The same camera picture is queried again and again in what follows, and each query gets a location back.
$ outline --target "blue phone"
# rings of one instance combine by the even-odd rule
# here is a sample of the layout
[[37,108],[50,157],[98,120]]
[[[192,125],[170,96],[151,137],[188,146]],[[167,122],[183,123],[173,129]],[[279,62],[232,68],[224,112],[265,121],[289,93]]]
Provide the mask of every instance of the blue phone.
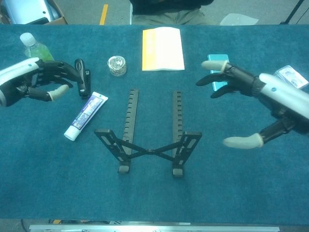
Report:
[[[207,57],[208,57],[208,60],[219,60],[219,61],[227,60],[229,62],[227,54],[209,54]],[[211,70],[211,73],[220,73],[220,71]],[[225,86],[225,85],[227,85],[227,82],[225,82],[225,81],[223,81],[223,82],[213,82],[212,83],[212,89],[213,89],[213,91],[217,91],[218,89],[220,89],[222,86]]]

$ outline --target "cardboard box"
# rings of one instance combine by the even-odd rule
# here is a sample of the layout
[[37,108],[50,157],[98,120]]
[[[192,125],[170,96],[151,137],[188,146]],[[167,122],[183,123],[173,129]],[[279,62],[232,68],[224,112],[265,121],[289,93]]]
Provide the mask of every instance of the cardboard box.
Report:
[[[57,3],[54,0],[47,0],[48,3],[58,12],[58,14],[60,15],[60,18],[51,21],[49,23],[46,23],[46,25],[64,25],[64,24],[68,24],[63,12],[61,11],[61,9],[59,8],[59,6],[57,5]],[[7,14],[5,13],[5,11],[3,11],[3,9],[0,9],[0,23],[4,23],[4,24],[10,24],[10,19],[8,18]]]

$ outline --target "plastic water bottle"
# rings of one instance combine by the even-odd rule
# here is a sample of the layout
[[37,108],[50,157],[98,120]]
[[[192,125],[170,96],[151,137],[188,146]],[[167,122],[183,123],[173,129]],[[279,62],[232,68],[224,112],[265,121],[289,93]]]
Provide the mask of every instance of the plastic water bottle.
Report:
[[37,42],[31,33],[23,33],[20,40],[25,45],[24,53],[28,58],[38,57],[43,61],[54,60],[48,48],[44,44]]

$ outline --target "table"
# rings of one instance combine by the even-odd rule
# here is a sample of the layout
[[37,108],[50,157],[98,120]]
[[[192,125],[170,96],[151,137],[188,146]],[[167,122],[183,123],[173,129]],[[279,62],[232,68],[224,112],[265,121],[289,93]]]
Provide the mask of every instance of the table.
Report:
[[[309,76],[309,26],[180,27],[185,71],[142,72],[142,26],[0,26],[0,69],[25,59],[19,35],[31,32],[57,60],[85,61],[92,90],[109,100],[75,142],[63,133],[84,105],[77,85],[56,102],[23,99],[0,109],[0,218],[181,221],[240,224],[309,224],[308,137],[295,132],[263,148],[223,146],[274,119],[257,99],[229,94],[210,99],[211,86],[195,82],[209,71],[207,54],[228,54],[252,73],[291,65]],[[107,60],[121,55],[123,77],[109,74]],[[128,93],[140,90],[134,143],[171,143],[172,92],[183,93],[183,127],[203,133],[175,179],[171,163],[155,156],[133,159],[130,174],[95,136],[122,136]]]

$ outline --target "yellow booklet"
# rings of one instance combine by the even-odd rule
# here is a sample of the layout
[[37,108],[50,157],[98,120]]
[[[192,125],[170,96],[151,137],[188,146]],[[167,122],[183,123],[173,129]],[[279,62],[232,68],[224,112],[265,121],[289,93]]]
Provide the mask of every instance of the yellow booklet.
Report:
[[143,30],[142,70],[184,70],[180,30],[159,27]]

